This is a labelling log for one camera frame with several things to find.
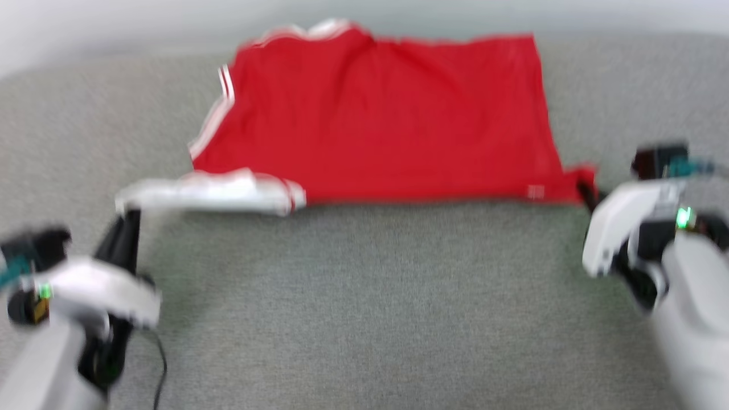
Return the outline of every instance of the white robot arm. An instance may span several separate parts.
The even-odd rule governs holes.
[[[139,215],[130,214],[93,258],[65,259],[55,236],[0,249],[6,256],[32,255],[35,266],[48,268],[17,282],[8,306],[15,322],[39,329],[6,375],[1,410],[108,408],[132,329],[153,329],[160,316],[161,294],[134,274],[138,237]]]
[[[726,228],[712,230],[716,218],[683,205],[686,181],[613,191],[594,209],[582,263],[590,276],[617,274],[633,291],[683,408],[729,409]]]

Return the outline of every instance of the green led light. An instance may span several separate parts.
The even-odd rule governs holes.
[[[38,297],[41,299],[50,299],[53,296],[53,291],[50,288],[50,284],[41,285],[38,289]]]
[[[679,208],[679,212],[676,215],[676,226],[683,229],[686,228],[689,221],[691,220],[691,208]]]

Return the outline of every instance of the gray upholstery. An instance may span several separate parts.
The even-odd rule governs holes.
[[[729,154],[729,42],[540,36],[554,139],[599,182],[642,142]],[[67,222],[89,252],[117,190],[190,170],[226,55],[118,58],[0,82],[0,227]],[[721,207],[701,182],[692,204]],[[483,201],[145,215],[164,292],[163,409],[671,409],[644,320],[580,266],[587,213]],[[28,331],[0,320],[0,379]],[[132,341],[112,408],[150,409],[161,364]]]

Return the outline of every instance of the fabric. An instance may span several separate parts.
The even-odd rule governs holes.
[[[520,198],[578,202],[555,149],[532,36],[376,38],[332,20],[276,30],[220,70],[195,170],[296,182],[307,204]]]
[[[117,213],[130,209],[186,209],[206,212],[259,212],[286,216],[306,205],[295,182],[250,169],[225,174],[193,172],[173,179],[143,179],[117,193]]]

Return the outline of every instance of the teal connector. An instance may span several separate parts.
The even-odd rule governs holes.
[[[707,160],[673,160],[668,166],[667,177],[690,177],[692,175],[710,175],[714,173],[714,164]]]
[[[7,261],[7,268],[0,272],[0,289],[17,281],[22,275],[31,273],[31,264],[25,258]]]

